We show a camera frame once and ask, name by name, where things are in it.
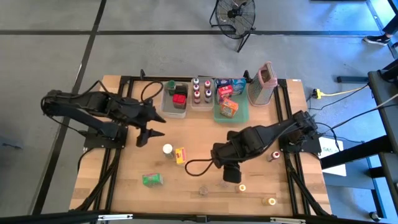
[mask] green can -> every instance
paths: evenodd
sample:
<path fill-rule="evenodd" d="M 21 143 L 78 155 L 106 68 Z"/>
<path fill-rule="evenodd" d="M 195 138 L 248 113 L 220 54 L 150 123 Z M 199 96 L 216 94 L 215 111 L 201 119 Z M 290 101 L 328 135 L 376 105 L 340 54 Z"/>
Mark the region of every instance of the green can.
<path fill-rule="evenodd" d="M 163 177 L 160 173 L 142 175 L 142 183 L 147 187 L 163 185 Z"/>

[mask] concrete floor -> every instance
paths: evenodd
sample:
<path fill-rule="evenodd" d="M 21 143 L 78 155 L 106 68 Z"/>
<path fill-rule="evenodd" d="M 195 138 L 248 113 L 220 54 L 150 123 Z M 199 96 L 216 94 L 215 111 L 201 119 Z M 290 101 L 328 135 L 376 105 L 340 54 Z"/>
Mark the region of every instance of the concrete floor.
<path fill-rule="evenodd" d="M 1 1 L 0 30 L 91 30 L 100 2 Z M 372 3 L 380 10 L 386 0 Z M 113 0 L 106 4 L 99 29 L 211 30 L 208 19 L 213 7 L 210 0 Z M 257 1 L 256 11 L 257 30 L 378 30 L 365 2 Z M 51 89 L 72 89 L 87 40 L 87 35 L 0 35 L 0 136 L 23 144 L 23 149 L 0 150 L 0 217 L 30 212 L 58 128 L 42 116 L 39 101 Z M 279 78 L 302 79 L 307 95 L 313 88 L 333 93 L 361 87 L 337 84 L 335 77 L 365 76 L 393 61 L 387 47 L 365 44 L 361 37 L 252 36 L 239 54 L 234 52 L 237 45 L 237 40 L 223 35 L 97 36 L 81 90 L 103 75 L 138 75 L 141 68 L 150 76 L 240 77 L 246 69 L 254 74 L 269 60 Z M 312 106 L 320 108 L 336 99 L 312 100 Z M 312 113 L 317 121 L 333 125 L 374 106 L 370 90 L 365 89 Z M 71 126 L 84 128 L 74 122 Z M 336 134 L 367 141 L 385 133 L 373 112 L 336 129 Z M 83 141 L 67 132 L 45 213 L 68 210 Z M 370 190 L 328 187 L 328 193 L 335 215 L 369 220 L 367 213 L 374 210 Z M 390 206 L 383 221 L 396 222 L 388 195 L 384 201 Z"/>

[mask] plastic bin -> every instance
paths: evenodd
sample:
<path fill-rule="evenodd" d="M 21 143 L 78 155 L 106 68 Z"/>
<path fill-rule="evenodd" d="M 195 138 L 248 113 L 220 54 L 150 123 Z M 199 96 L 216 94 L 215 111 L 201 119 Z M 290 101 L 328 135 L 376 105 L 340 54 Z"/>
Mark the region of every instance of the plastic bin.
<path fill-rule="evenodd" d="M 185 86 L 188 91 L 190 91 L 189 86 L 187 83 L 182 83 L 182 82 L 175 82 L 176 85 L 183 85 Z M 162 90 L 162 104 L 160 106 L 160 113 L 163 114 L 163 116 L 168 117 L 168 118 L 185 118 L 187 115 L 187 107 L 185 109 L 178 109 L 175 108 L 173 105 L 173 96 L 170 96 L 169 91 L 166 90 L 166 88 L 163 88 Z"/>
<path fill-rule="evenodd" d="M 244 90 L 242 94 L 231 96 L 232 101 L 239 103 L 239 109 L 235 113 L 233 118 L 228 118 L 220 114 L 220 105 L 215 103 L 214 105 L 214 120 L 217 123 L 244 123 L 249 120 L 249 108 L 248 108 L 248 94 Z"/>
<path fill-rule="evenodd" d="M 199 79 L 199 90 L 200 90 L 200 103 L 196 104 L 193 100 L 193 87 L 191 88 L 191 99 L 190 99 L 190 104 L 192 110 L 195 111 L 211 111 L 214 107 L 214 95 L 215 95 L 215 86 L 214 86 L 214 80 L 212 78 L 198 78 Z M 205 82 L 209 80 L 211 83 L 210 90 L 211 90 L 211 102 L 206 103 L 205 101 Z"/>

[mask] wooden table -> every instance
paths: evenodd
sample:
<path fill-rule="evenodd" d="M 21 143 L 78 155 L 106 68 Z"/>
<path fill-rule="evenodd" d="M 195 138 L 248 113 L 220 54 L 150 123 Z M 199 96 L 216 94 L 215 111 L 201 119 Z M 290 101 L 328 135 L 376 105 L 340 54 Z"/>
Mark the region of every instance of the wooden table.
<path fill-rule="evenodd" d="M 103 82 L 109 91 L 116 93 L 120 78 L 120 76 L 107 75 L 103 78 Z M 132 97 L 139 99 L 146 84 L 147 82 L 142 81 L 134 82 Z M 287 80 L 287 85 L 292 112 L 307 110 L 301 81 Z M 152 85 L 145 95 L 152 95 L 158 89 L 158 85 Z M 281 103 L 284 105 L 282 92 L 280 96 Z M 157 111 L 160 111 L 160 101 L 160 95 L 154 98 Z M 240 131 L 247 126 L 259 124 L 268 126 L 278 122 L 274 96 L 265 107 L 253 107 L 249 103 L 247 123 L 216 123 L 212 111 L 192 111 L 190 105 L 187 105 L 185 119 L 165 118 L 165 120 L 167 121 L 165 124 L 153 121 L 148 123 L 148 128 L 163 132 L 165 136 L 150 138 L 148 144 L 141 148 L 135 146 L 139 131 L 134 128 L 129 129 L 126 147 L 121 153 L 112 212 L 292 216 L 284 159 L 266 161 L 266 156 L 279 150 L 277 142 L 262 156 L 241 164 L 242 184 L 245 184 L 247 188 L 241 194 L 235 193 L 235 184 L 229 184 L 227 188 L 220 186 L 222 169 L 212 166 L 205 175 L 192 177 L 185 173 L 182 166 L 177 166 L 167 159 L 162 152 L 162 146 L 170 143 L 174 147 L 184 147 L 188 160 L 210 158 L 213 143 L 226 142 L 228 131 Z M 83 158 L 70 208 L 79 206 L 97 184 L 103 155 L 104 149 L 94 149 Z M 311 154 L 301 153 L 300 155 L 306 186 L 322 208 L 330 213 L 319 160 Z M 192 173 L 199 173 L 207 165 L 207 162 L 193 163 L 190 164 L 189 169 Z M 163 186 L 148 188 L 142 184 L 142 175 L 153 172 L 162 174 Z M 206 197 L 198 193 L 202 185 L 207 186 L 209 190 Z M 108 187 L 105 186 L 103 198 L 106 198 L 107 192 Z M 295 186 L 295 193 L 298 209 L 302 213 L 302 200 L 297 186 Z M 261 200 L 268 197 L 276 198 L 277 205 L 263 206 Z M 100 208 L 104 208 L 104 201 L 105 199 L 101 200 Z"/>

